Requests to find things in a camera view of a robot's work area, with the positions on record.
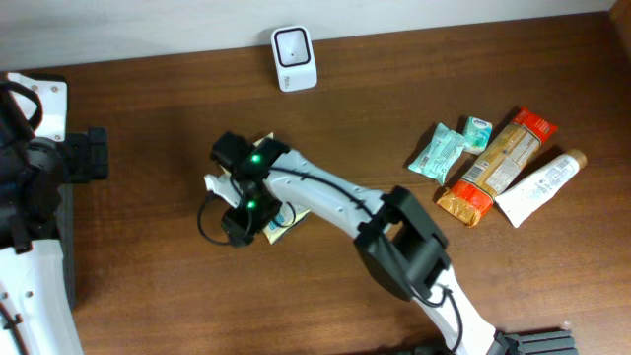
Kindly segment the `teal snack packet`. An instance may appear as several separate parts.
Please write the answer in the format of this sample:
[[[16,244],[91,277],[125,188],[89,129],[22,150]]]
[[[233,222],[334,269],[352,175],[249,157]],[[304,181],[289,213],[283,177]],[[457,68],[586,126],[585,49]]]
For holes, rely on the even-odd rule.
[[[460,157],[463,149],[464,137],[439,123],[430,143],[407,169],[444,185],[450,168]]]

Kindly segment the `cream wipes packet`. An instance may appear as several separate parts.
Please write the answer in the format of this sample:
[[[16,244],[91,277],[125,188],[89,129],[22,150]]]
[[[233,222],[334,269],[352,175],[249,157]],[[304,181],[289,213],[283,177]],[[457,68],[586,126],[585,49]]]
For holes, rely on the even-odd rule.
[[[223,164],[220,164],[220,166],[225,171],[225,174],[230,174],[236,180],[243,195],[248,194],[254,196],[255,194],[267,193],[263,192],[262,187],[258,186],[255,182],[246,180],[244,177],[237,177]],[[290,202],[281,202],[280,211],[261,232],[271,244],[274,244],[276,241],[280,240],[285,233],[301,223],[309,213],[310,210],[304,206]]]

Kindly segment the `white Pantene tube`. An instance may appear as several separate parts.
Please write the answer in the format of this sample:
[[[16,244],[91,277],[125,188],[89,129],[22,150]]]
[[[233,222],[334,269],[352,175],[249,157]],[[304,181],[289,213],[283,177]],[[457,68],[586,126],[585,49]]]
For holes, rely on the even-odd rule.
[[[573,149],[531,173],[495,198],[495,203],[514,228],[548,202],[587,165],[586,155]]]

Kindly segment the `small mint green bar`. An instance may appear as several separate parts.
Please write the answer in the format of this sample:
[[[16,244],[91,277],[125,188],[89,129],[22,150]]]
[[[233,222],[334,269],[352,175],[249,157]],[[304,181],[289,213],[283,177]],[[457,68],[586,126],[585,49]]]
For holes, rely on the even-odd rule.
[[[470,116],[463,130],[464,151],[479,155],[486,148],[490,140],[493,125],[480,118]]]

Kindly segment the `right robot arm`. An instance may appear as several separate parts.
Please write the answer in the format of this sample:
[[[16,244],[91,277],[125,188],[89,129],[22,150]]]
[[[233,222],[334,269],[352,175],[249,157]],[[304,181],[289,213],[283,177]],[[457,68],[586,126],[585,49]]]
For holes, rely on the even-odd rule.
[[[409,190],[396,186],[384,193],[356,185],[272,138],[253,145],[226,132],[211,158],[225,169],[205,182],[212,195],[231,206],[222,218],[230,245],[249,245],[283,205],[305,207],[352,239],[376,282],[396,298],[418,304],[451,353],[496,352],[495,327],[462,291],[446,237]]]

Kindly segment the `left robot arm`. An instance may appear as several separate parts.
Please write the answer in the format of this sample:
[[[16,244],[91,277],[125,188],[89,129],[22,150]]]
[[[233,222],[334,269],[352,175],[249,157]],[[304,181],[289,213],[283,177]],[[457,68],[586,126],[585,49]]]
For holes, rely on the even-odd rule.
[[[107,178],[105,128],[69,133],[58,75],[1,75],[1,351],[80,354],[73,187]]]

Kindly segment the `orange spaghetti package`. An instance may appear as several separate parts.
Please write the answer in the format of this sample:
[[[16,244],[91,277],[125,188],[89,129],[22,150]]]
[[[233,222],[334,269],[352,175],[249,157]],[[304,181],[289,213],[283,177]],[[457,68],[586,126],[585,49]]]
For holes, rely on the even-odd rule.
[[[437,204],[465,226],[476,226],[557,130],[557,125],[522,107]]]

